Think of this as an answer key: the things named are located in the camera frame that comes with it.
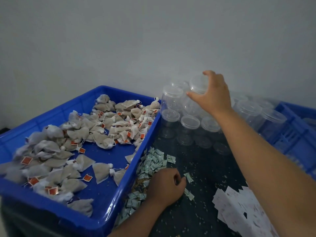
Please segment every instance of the stack of paper labels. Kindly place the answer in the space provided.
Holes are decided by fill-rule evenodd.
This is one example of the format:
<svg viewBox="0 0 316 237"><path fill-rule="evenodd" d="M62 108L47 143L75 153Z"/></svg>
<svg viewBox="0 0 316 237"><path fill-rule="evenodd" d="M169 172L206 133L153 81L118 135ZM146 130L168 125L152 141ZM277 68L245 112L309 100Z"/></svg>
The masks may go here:
<svg viewBox="0 0 316 237"><path fill-rule="evenodd" d="M243 237L278 236L254 193L248 187L239 192L227 187L226 192L217 189L213 203L218 210L217 218Z"/></svg>

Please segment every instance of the forearm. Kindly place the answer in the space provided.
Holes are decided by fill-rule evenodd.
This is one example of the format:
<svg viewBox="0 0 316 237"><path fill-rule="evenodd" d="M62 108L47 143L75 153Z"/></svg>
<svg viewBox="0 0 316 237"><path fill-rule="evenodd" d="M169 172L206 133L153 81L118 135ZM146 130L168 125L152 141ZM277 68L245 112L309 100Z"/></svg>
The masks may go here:
<svg viewBox="0 0 316 237"><path fill-rule="evenodd" d="M127 220L120 224L109 237L147 237L164 207L146 200Z"/></svg>
<svg viewBox="0 0 316 237"><path fill-rule="evenodd" d="M234 111L216 119L244 177L280 234L288 235L295 228L289 226L293 221L298 225L315 221L316 183Z"/></svg>

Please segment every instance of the person's left arm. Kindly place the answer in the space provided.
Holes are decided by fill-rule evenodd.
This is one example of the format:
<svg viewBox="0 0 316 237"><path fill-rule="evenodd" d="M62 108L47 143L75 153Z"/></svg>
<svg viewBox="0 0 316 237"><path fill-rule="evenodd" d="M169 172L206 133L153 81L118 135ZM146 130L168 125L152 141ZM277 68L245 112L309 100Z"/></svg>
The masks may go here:
<svg viewBox="0 0 316 237"><path fill-rule="evenodd" d="M161 169L151 178L144 203L109 237L147 237L160 214L182 196L185 187L186 178L177 169Z"/></svg>

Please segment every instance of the person's left hand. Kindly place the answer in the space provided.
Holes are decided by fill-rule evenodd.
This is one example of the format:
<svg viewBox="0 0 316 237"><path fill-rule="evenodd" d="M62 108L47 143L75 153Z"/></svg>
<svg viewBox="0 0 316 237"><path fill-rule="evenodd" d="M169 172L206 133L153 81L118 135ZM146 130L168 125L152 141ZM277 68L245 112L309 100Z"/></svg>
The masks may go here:
<svg viewBox="0 0 316 237"><path fill-rule="evenodd" d="M183 195L185 187L186 178L181 178L176 168L164 168L151 178L146 200L153 201L165 208Z"/></svg>

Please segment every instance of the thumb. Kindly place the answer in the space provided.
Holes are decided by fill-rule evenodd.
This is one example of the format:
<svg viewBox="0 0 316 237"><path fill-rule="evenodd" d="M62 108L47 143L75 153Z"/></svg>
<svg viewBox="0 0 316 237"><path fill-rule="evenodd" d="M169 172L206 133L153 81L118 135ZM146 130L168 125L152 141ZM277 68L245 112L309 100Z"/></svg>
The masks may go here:
<svg viewBox="0 0 316 237"><path fill-rule="evenodd" d="M186 94L188 97L190 97L195 102L198 102L198 99L201 96L200 94L197 94L195 92L187 92Z"/></svg>
<svg viewBox="0 0 316 237"><path fill-rule="evenodd" d="M182 177L181 182L177 185L177 188L181 195L184 193L184 189L186 188L186 177Z"/></svg>

